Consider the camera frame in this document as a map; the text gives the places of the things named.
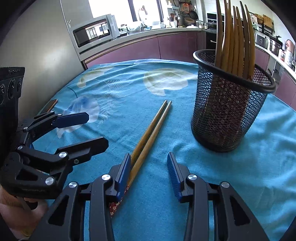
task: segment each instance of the metal bolt head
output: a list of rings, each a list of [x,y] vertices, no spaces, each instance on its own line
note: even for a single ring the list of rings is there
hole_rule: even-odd
[[[64,152],[64,151],[62,151],[60,154],[59,154],[59,157],[60,158],[64,158],[64,157],[66,157],[67,156],[67,152]]]
[[[230,187],[228,182],[222,182],[221,186],[224,187],[224,188],[229,188]]]
[[[50,186],[51,184],[54,183],[54,179],[52,177],[48,177],[46,180],[45,180],[45,184]]]
[[[190,180],[196,180],[197,179],[197,176],[195,174],[189,174],[188,175],[188,179],[190,179]]]
[[[70,182],[69,183],[69,188],[74,188],[77,186],[77,182]]]
[[[107,181],[107,180],[109,180],[111,178],[111,176],[109,175],[109,174],[104,174],[103,176],[102,176],[102,179],[104,180],[104,181]]]

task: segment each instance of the purple cabinet door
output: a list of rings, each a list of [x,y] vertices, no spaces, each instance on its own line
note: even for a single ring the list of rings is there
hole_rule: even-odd
[[[255,48],[255,54],[255,63],[259,65],[262,69],[266,70],[269,54],[257,48]]]
[[[295,81],[286,73],[283,72],[279,87],[275,92],[275,96],[285,102],[287,105],[295,105],[292,103],[296,93]]]
[[[89,68],[95,64],[106,64],[146,58],[160,59],[158,41],[156,37],[139,41],[109,52],[89,62],[87,67]]]
[[[201,35],[198,31],[157,37],[161,59],[195,63],[193,53],[197,50]]]

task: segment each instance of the table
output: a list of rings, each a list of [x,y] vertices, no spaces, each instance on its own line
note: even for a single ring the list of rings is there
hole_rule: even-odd
[[[74,167],[66,184],[94,181],[121,163],[165,99],[173,102],[157,139],[128,194],[112,218],[115,240],[183,240],[188,204],[174,197],[166,166],[173,151],[206,182],[228,181],[253,211],[271,241],[277,241],[296,215],[296,112],[269,94],[250,130],[232,152],[215,153],[193,137],[198,65],[136,60],[96,65],[76,77],[53,99],[56,113],[86,111],[82,126],[53,130],[34,143],[54,153],[58,147],[104,136],[109,148]],[[89,204],[85,240],[88,240]],[[213,213],[210,211],[210,238]]]

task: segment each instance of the wooden chopstick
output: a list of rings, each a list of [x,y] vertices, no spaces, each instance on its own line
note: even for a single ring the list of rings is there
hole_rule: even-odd
[[[234,33],[233,33],[233,22],[231,16],[231,1],[228,1],[228,14],[229,14],[229,31],[230,31],[230,40],[229,40],[229,57],[228,57],[228,68],[227,71],[232,73],[233,65],[233,52],[234,52]]]
[[[239,8],[237,10],[237,23],[239,28],[239,61],[237,67],[237,76],[242,78],[244,68],[244,33],[242,29],[242,19],[239,14]]]
[[[244,11],[244,6],[241,4],[241,10],[242,10],[242,18],[244,23],[244,71],[242,74],[242,77],[244,79],[248,78],[249,74],[249,62],[250,62],[250,37],[249,37],[249,25],[247,22],[246,13]]]
[[[156,136],[157,136],[157,134],[158,134],[158,132],[159,132],[159,130],[160,130],[160,128],[161,128],[164,120],[165,120],[165,117],[167,116],[167,114],[168,114],[168,112],[170,110],[170,106],[171,105],[172,105],[172,102],[170,101],[168,103],[167,107],[165,108],[165,111],[163,112],[161,118],[159,119],[159,121],[158,121],[155,129],[153,130],[151,136],[149,137],[149,139],[148,139],[145,147],[143,148],[140,156],[138,157],[135,165],[131,169],[131,172],[130,172],[130,175],[129,175],[129,179],[128,179],[128,184],[127,184],[128,187],[131,186],[131,184],[133,183],[136,175],[138,174],[138,171],[140,170],[142,164],[144,163],[145,158],[148,155],[148,153],[149,153],[149,151],[150,151],[150,149],[151,149],[151,147],[152,147],[152,145],[153,145],[153,143],[155,141],[155,138],[156,138]]]
[[[239,61],[239,26],[237,23],[237,14],[235,11],[235,6],[233,6],[233,18],[234,18],[234,51],[233,51],[233,64],[232,64],[232,74],[237,75],[237,67]]]
[[[139,143],[137,144],[137,146],[135,147],[133,153],[131,154],[131,167],[135,164],[138,156],[140,155],[144,145],[146,144],[149,136],[151,135],[154,127],[156,126],[163,110],[165,109],[166,105],[167,105],[168,101],[165,100],[165,102],[163,103],[163,105],[161,106],[161,108],[159,109],[159,111],[157,112],[156,116],[153,118],[153,120],[151,121],[150,125],[148,126],[147,130],[145,131],[145,133],[143,134],[143,136],[141,137]]]
[[[245,5],[248,23],[249,23],[249,35],[250,35],[250,64],[249,64],[249,73],[248,79],[252,81],[254,70],[255,70],[255,36],[254,36],[254,29],[251,22],[250,13],[248,11],[247,5]]]
[[[125,193],[129,190],[129,188],[130,188],[131,184],[133,183],[136,175],[138,174],[138,172],[139,172],[142,164],[144,163],[145,158],[146,158],[147,154],[149,153],[149,150],[151,149],[151,147],[152,147],[152,145],[153,145],[153,143],[155,141],[155,138],[156,138],[156,136],[157,136],[157,134],[158,134],[158,132],[159,132],[159,130],[160,130],[160,128],[161,128],[161,126],[162,126],[165,118],[166,118],[166,115],[168,114],[168,111],[170,109],[170,106],[172,105],[172,102],[170,101],[167,106],[166,106],[166,104],[167,104],[167,101],[165,101],[163,103],[163,105],[161,106],[161,108],[159,109],[159,111],[157,112],[156,116],[153,118],[151,124],[148,127],[148,129],[152,131],[152,129],[150,127],[151,127],[152,123],[154,123],[154,120],[156,120],[157,124],[156,124],[154,130],[152,131],[152,133],[151,133],[151,131],[149,132],[148,129],[147,129],[145,131],[144,135],[142,136],[141,140],[139,141],[139,143],[141,142],[145,146],[144,146],[144,148],[143,148],[140,156],[135,161],[133,168],[131,169],[131,172],[130,172],[130,175],[129,175],[129,179],[128,179],[128,183],[127,183],[127,186],[126,186],[126,189],[125,189]],[[147,143],[145,143],[146,141],[144,141],[144,140],[149,135],[150,135],[150,137],[149,137]],[[137,149],[137,152],[138,152],[138,150],[140,148],[139,146],[142,146],[142,144],[139,145],[139,143],[137,144],[137,146],[134,149],[133,153],[135,152],[136,149]],[[121,203],[122,199],[120,200],[120,202],[110,203],[110,214],[111,214],[111,216],[113,216],[114,213],[116,212],[117,207]]]
[[[222,58],[222,43],[223,43],[223,25],[222,25],[222,14],[219,0],[216,0],[217,5],[217,39],[216,39],[216,55],[215,55],[215,66],[221,68]]]
[[[229,41],[230,41],[230,24],[229,24],[229,14],[227,8],[227,2],[224,0],[225,7],[225,16],[224,16],[224,39],[222,46],[222,63],[221,69],[226,71],[228,70],[228,57],[229,57]]]

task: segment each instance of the mesh pencil holder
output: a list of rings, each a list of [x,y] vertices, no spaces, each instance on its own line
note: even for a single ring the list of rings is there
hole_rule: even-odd
[[[258,65],[252,82],[214,66],[215,50],[199,50],[199,65],[191,130],[196,140],[216,152],[235,149],[276,86]]]

